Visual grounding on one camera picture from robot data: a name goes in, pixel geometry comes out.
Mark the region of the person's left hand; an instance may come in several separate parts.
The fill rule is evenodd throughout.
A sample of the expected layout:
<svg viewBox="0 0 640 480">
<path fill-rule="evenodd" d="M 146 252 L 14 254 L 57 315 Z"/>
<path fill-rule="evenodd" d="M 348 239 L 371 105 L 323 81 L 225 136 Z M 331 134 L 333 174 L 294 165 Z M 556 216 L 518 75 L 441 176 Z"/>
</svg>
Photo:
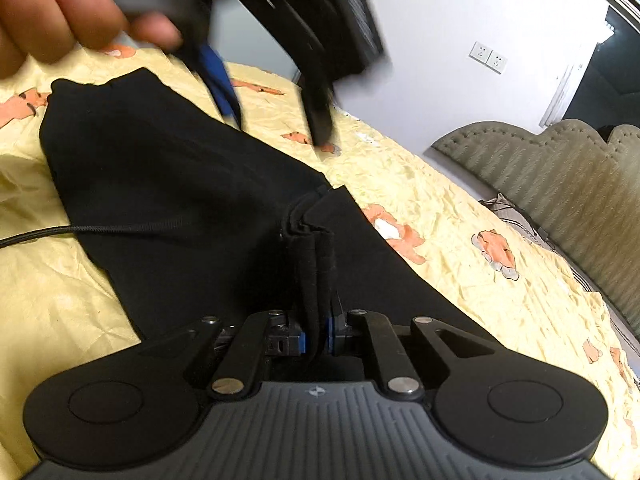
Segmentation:
<svg viewBox="0 0 640 480">
<path fill-rule="evenodd" d="M 101 50 L 122 32 L 165 51 L 182 43 L 165 15 L 127 18 L 114 0 L 1 0 L 1 77 L 13 76 L 30 56 L 53 64 L 76 44 Z"/>
</svg>

